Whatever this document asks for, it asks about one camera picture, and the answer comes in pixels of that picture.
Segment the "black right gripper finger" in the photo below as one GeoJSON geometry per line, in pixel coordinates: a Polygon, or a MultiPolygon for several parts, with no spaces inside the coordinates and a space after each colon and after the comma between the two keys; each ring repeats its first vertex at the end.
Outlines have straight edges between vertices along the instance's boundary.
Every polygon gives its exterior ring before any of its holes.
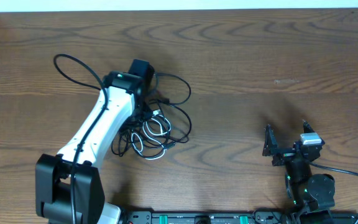
{"type": "Polygon", "coordinates": [[[313,128],[310,126],[310,124],[306,120],[303,121],[303,132],[304,133],[314,133],[313,128]]]}
{"type": "Polygon", "coordinates": [[[278,144],[270,124],[265,127],[265,142],[262,151],[263,156],[273,156],[278,152],[278,144]]]}

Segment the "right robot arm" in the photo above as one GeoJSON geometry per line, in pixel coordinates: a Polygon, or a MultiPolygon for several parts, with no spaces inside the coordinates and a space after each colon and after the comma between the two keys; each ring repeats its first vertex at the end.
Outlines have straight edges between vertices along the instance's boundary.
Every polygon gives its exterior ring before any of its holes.
{"type": "Polygon", "coordinates": [[[271,125],[265,127],[263,156],[272,158],[273,166],[285,167],[287,195],[295,206],[287,210],[282,223],[332,223],[329,209],[335,206],[335,181],[328,174],[313,174],[311,163],[320,157],[325,142],[309,123],[291,147],[279,147],[271,125]]]}

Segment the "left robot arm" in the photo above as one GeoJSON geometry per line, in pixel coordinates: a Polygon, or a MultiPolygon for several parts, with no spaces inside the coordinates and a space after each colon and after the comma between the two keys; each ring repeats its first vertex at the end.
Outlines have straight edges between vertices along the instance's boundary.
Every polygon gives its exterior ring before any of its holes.
{"type": "Polygon", "coordinates": [[[98,100],[84,123],[56,155],[35,165],[35,211],[49,223],[121,223],[120,207],[105,201],[99,169],[115,135],[138,117],[155,73],[135,59],[128,72],[112,71],[100,84],[98,100]]]}

